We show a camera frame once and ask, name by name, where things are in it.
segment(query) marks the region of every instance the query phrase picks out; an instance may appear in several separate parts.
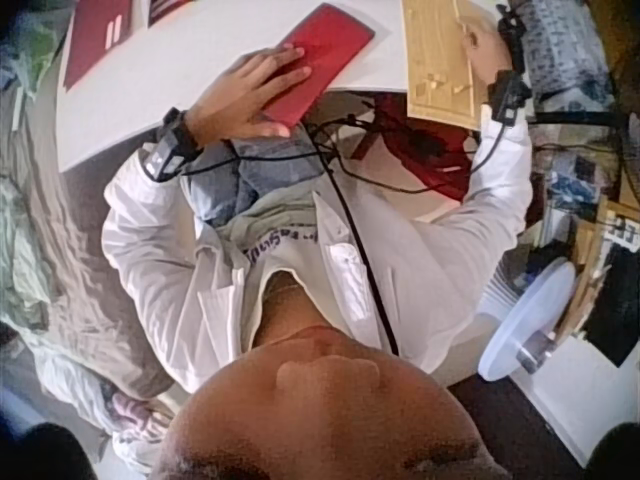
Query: fingers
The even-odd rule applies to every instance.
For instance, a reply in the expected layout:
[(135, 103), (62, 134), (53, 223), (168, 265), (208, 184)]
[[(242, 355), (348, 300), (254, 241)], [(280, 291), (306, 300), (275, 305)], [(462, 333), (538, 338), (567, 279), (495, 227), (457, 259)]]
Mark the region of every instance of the fingers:
[(304, 67), (294, 70), (293, 72), (280, 75), (267, 82), (258, 89), (258, 97), (264, 105), (282, 92), (289, 90), (294, 85), (305, 81), (311, 75), (311, 67)]
[(285, 137), (291, 136), (291, 131), (285, 125), (275, 122), (259, 122), (247, 127), (249, 137)]
[(304, 55), (303, 48), (288, 47), (284, 50), (267, 55), (248, 77), (257, 85), (266, 82), (274, 73), (285, 65), (295, 62)]
[(246, 77), (252, 71), (256, 69), (269, 55), (279, 51), (275, 48), (263, 48), (262, 50), (256, 50), (255, 52), (247, 53), (241, 57), (244, 59), (239, 68), (236, 69), (236, 73), (241, 77)]

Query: bedsheet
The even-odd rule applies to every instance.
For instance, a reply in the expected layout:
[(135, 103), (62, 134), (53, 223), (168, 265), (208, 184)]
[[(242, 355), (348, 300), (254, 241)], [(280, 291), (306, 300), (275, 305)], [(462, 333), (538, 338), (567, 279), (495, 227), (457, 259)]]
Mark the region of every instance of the bedsheet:
[[(55, 97), (60, 58), (35, 99), (25, 99), (19, 128), (12, 132), (16, 85), (0, 94), (0, 175), (22, 192), (59, 295), (44, 309), (46, 331), (17, 328), (27, 346), (64, 353), (114, 383), (127, 395), (148, 399), (173, 384), (156, 359), (122, 289), (102, 254), (107, 206), (101, 194), (110, 176), (58, 173)], [(109, 160), (115, 171), (124, 158)]]

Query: red book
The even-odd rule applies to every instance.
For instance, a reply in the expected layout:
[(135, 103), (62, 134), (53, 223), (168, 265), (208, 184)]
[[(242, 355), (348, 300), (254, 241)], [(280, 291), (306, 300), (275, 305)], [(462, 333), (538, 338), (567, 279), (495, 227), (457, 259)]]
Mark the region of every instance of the red book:
[(64, 86), (73, 87), (113, 47), (129, 35), (131, 0), (80, 0), (73, 31)]
[(296, 125), (344, 69), (374, 37), (369, 27), (339, 8), (323, 3), (283, 41), (303, 47), (305, 56), (278, 72), (310, 66), (311, 76), (273, 100), (265, 113), (288, 127)]

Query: wall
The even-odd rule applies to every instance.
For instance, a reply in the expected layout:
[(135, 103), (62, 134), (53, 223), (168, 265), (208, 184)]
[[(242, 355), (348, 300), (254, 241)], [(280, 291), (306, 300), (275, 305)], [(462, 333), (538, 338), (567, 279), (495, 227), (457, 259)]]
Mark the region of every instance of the wall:
[(533, 376), (512, 379), (581, 465), (613, 427), (640, 421), (640, 346), (618, 369), (591, 344), (570, 337)]

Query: wooden board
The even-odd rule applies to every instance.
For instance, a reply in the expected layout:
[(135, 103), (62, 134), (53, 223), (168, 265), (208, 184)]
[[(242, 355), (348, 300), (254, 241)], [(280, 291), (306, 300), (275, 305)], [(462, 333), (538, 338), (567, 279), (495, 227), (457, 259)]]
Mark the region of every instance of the wooden board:
[(604, 278), (594, 280), (593, 273), (600, 258), (606, 229), (607, 212), (610, 211), (619, 216), (640, 222), (640, 210), (609, 202), (604, 195), (598, 205), (597, 223), (589, 226), (586, 222), (580, 222), (575, 245), (576, 250), (572, 260), (576, 266), (584, 263), (584, 270), (571, 304), (556, 329), (556, 343), (558, 344), (582, 328), (602, 289)]
[(564, 318), (560, 321), (556, 329), (555, 341), (558, 345), (562, 343), (569, 335), (571, 335), (575, 331), (578, 324), (581, 323), (581, 306), (583, 305), (583, 300), (585, 298), (587, 289), (591, 284), (593, 270), (598, 264), (600, 250), (602, 249), (602, 243), (604, 241), (604, 225), (607, 219), (607, 207), (608, 199), (605, 195), (602, 195), (600, 204), (598, 205), (598, 213), (596, 216), (597, 223), (593, 232), (593, 237), (591, 240), (591, 245), (589, 247), (589, 253), (587, 254), (587, 261), (584, 266), (584, 270), (582, 271), (582, 275), (578, 280), (576, 293), (571, 299), (569, 308), (565, 312)]
[(473, 73), (462, 46), (459, 19), (495, 24), (470, 0), (403, 0), (409, 65), (408, 115), (480, 129), (487, 88)]

